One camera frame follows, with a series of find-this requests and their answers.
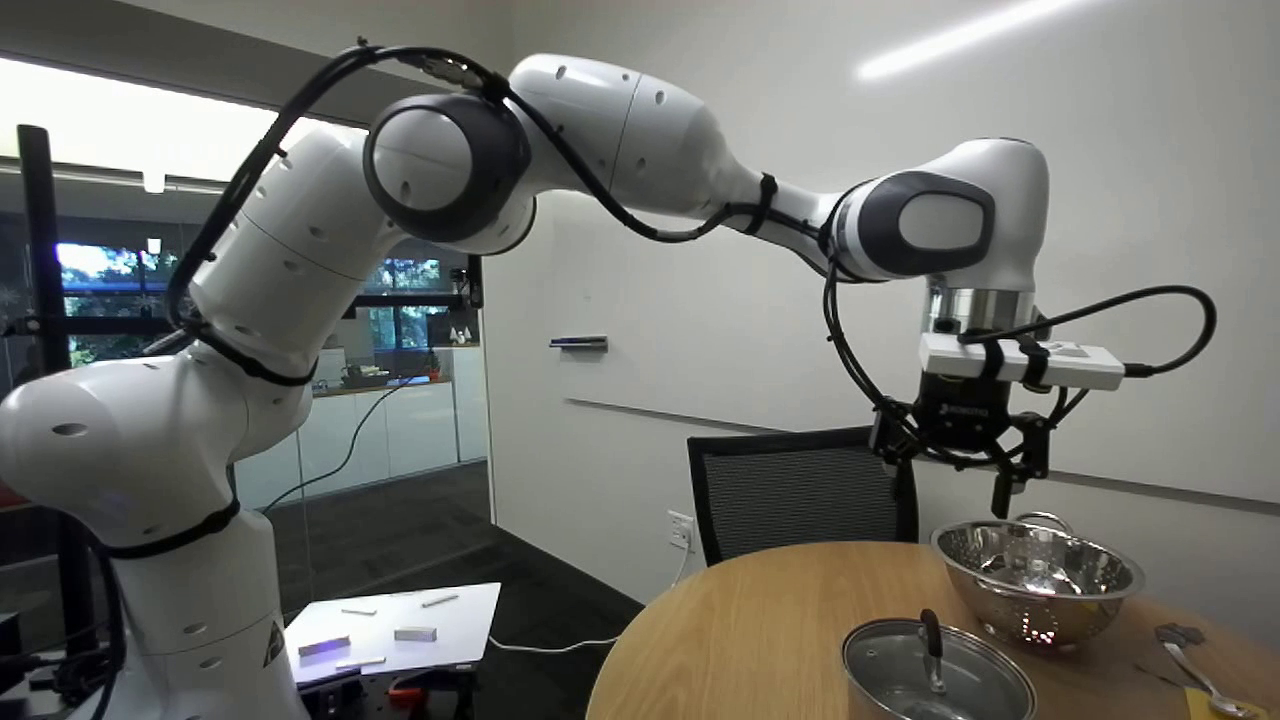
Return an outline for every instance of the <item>round wooden table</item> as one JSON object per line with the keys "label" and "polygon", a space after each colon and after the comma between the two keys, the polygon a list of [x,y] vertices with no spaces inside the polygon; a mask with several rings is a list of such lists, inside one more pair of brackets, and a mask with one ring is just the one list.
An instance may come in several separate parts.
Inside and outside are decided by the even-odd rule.
{"label": "round wooden table", "polygon": [[[922,608],[977,631],[925,543],[795,543],[718,565],[630,623],[597,676],[590,720],[840,720],[853,690],[843,631]],[[1280,657],[1142,594],[1086,646],[1001,646],[1033,676],[1043,720],[1182,720],[1184,676],[1154,638],[1167,619],[1203,631],[1190,651],[1224,690],[1278,717]]]}

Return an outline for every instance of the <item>metal bowl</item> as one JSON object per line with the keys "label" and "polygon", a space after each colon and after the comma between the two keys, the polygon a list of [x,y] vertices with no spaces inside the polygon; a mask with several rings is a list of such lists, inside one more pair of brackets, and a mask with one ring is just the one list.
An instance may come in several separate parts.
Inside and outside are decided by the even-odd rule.
{"label": "metal bowl", "polygon": [[946,556],[972,614],[1037,646],[1073,646],[1104,631],[1146,572],[1048,512],[942,527]]}
{"label": "metal bowl", "polygon": [[942,662],[927,662],[922,619],[872,619],[843,637],[840,660],[855,682],[849,717],[892,720],[1033,720],[1037,689],[995,644],[942,631]]}

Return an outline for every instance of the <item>spoon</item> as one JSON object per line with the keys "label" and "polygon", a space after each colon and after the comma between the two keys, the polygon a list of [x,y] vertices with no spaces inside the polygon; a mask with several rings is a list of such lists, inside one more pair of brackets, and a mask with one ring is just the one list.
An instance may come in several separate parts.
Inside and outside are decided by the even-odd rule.
{"label": "spoon", "polygon": [[1254,711],[1235,701],[1235,697],[1224,697],[1184,651],[1184,631],[1177,623],[1161,623],[1157,629],[1157,638],[1166,646],[1166,657],[1177,660],[1182,670],[1190,670],[1203,690],[1210,690],[1210,704],[1224,717],[1235,717],[1235,720],[1249,720]]}

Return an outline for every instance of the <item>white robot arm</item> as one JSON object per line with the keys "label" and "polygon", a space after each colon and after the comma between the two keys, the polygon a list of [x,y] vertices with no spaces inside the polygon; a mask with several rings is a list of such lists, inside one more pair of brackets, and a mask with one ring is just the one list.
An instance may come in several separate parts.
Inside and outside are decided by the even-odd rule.
{"label": "white robot arm", "polygon": [[[567,55],[534,55],[511,81],[456,55],[407,61],[468,93],[387,108],[366,146],[270,144],[276,160],[233,181],[243,202],[219,206],[175,272],[194,304],[186,348],[45,377],[0,404],[0,476],[76,515],[124,599],[124,669],[82,717],[300,717],[271,527],[242,512],[230,465],[300,426],[316,351],[392,242],[507,253],[550,189],[602,196],[647,239],[723,224],[828,281],[927,276],[927,336],[942,336],[925,351],[927,382],[918,404],[872,394],[892,461],[984,451],[1013,423],[1013,381],[1122,381],[1114,361],[991,336],[1033,323],[1048,173],[1025,140],[972,140],[853,191],[799,191],[736,163],[711,113],[663,81]],[[654,230],[630,206],[703,224]]]}

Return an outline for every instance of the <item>chair backrest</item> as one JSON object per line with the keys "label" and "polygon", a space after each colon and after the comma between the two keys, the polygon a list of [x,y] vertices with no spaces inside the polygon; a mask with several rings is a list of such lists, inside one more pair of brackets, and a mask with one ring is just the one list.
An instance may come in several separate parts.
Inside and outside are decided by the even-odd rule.
{"label": "chair backrest", "polygon": [[708,565],[808,541],[918,541],[912,465],[883,466],[872,426],[693,437]]}

